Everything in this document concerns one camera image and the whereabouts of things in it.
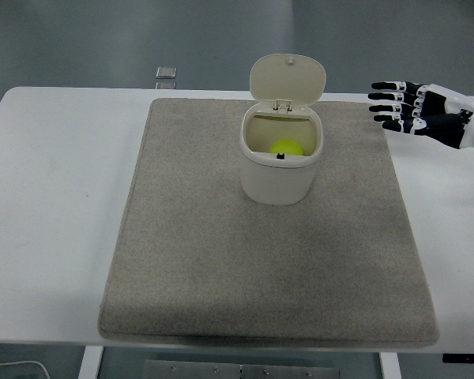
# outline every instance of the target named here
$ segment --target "robot finger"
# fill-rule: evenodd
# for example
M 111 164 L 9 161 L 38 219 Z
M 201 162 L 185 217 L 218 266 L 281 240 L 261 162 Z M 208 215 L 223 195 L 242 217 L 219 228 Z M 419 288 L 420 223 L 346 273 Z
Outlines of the robot finger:
M 390 121 L 390 120 L 408 120 L 412 116 L 406 116 L 405 114 L 395 113 L 395 112 L 386 112 L 380 113 L 374 116 L 374 121 Z
M 421 107 L 424 100 L 424 97 L 422 96 L 411 95 L 407 92 L 377 92 L 369 93 L 367 97 L 371 100 L 400 101 L 414 107 Z
M 419 117 L 421 115 L 421 107 L 414 107 L 409 104 L 390 104 L 390 105 L 371 105 L 369 107 L 371 112 L 394 112 L 400 113 L 404 116 Z
M 427 85 L 411 83 L 410 81 L 380 81 L 372 83 L 373 89 L 391 89 L 399 92 L 407 92 L 415 96 L 425 96 Z
M 464 130 L 466 119 L 460 114 L 441 114 L 425 118 L 389 120 L 382 127 L 394 132 L 410 133 L 417 136 L 437 137 L 458 134 Z

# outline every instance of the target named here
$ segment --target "white cable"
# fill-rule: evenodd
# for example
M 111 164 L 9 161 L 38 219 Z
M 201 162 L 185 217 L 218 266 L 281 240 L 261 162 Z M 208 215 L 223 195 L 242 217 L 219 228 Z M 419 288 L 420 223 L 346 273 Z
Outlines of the white cable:
M 44 373 L 46 374 L 47 379 L 51 379 L 51 377 L 49 376 L 49 373 L 47 372 L 46 367 L 45 367 L 42 363 L 37 362 L 37 361 L 18 361 L 18 362 L 0 363 L 0 367 L 2 367 L 2 366 L 24 365 L 24 364 L 39 365 L 40 368 L 41 368 L 41 369 L 44 371 Z

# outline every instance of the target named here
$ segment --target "small metal object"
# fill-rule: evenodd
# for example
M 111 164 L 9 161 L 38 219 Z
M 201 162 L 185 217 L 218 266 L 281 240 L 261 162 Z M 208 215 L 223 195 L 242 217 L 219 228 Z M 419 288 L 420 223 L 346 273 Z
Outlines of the small metal object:
M 175 72 L 177 68 L 175 67 L 158 67 L 156 70 L 156 79 L 174 79 Z
M 175 82 L 158 81 L 155 89 L 175 89 Z

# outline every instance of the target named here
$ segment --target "metal plate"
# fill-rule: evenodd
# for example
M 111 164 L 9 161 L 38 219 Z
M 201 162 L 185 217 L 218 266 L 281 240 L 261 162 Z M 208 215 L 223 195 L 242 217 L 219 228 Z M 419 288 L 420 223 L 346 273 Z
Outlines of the metal plate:
M 338 369 L 146 360 L 142 379 L 340 379 Z
M 146 360 L 142 379 L 240 379 L 240 365 Z
M 156 89 L 175 89 L 175 82 L 159 81 L 156 83 Z
M 339 379 L 338 369 L 242 365 L 241 379 Z
M 176 67 L 158 67 L 156 70 L 156 79 L 174 79 Z

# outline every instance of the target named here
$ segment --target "beige mat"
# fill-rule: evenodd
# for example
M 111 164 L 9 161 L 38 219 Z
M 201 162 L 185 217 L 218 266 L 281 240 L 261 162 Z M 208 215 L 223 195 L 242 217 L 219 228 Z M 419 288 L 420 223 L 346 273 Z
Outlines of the beige mat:
M 148 343 L 420 347 L 438 338 L 384 133 L 367 105 L 317 103 L 325 150 L 307 196 L 239 184 L 253 104 L 152 103 L 100 312 Z

